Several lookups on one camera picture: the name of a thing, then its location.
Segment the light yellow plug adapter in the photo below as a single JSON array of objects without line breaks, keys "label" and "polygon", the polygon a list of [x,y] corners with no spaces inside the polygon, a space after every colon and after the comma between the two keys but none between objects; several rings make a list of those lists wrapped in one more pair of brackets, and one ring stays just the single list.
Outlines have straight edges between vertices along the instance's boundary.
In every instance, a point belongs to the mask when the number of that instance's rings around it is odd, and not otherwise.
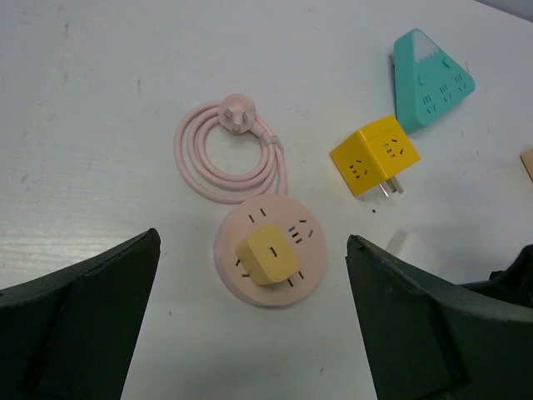
[{"label": "light yellow plug adapter", "polygon": [[299,260],[275,224],[265,224],[242,239],[235,253],[252,282],[257,286],[282,283],[297,272]]}]

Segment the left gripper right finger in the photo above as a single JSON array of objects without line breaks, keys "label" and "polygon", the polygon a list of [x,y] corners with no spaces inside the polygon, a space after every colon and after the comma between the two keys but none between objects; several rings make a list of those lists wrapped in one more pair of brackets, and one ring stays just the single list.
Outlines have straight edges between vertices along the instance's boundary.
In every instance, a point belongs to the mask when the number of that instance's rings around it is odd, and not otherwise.
[{"label": "left gripper right finger", "polygon": [[532,308],[456,285],[353,235],[346,266],[380,399],[529,399]]}]

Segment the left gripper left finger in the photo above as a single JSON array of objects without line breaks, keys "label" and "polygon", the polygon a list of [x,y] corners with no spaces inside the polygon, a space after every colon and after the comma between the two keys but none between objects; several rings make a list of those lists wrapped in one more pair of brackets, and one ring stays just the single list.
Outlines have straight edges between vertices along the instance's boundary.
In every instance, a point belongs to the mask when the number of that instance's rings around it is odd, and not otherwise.
[{"label": "left gripper left finger", "polygon": [[1,291],[3,399],[119,399],[160,257],[151,228]]}]

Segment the pink round power strip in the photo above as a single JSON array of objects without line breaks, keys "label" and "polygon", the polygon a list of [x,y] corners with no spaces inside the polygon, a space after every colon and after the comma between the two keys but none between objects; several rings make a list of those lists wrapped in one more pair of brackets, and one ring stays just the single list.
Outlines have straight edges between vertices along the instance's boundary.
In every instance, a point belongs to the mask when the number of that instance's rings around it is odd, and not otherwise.
[{"label": "pink round power strip", "polygon": [[281,308],[306,298],[320,284],[327,265],[326,239],[300,202],[264,194],[225,217],[213,258],[220,279],[237,298]]}]

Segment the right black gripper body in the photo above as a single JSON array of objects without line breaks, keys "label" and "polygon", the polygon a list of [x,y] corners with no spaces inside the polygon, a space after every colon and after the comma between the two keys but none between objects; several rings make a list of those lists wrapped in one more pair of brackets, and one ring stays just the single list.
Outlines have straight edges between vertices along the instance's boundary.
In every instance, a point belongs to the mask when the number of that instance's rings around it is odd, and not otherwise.
[{"label": "right black gripper body", "polygon": [[524,247],[505,270],[492,272],[486,296],[532,308],[532,245]]}]

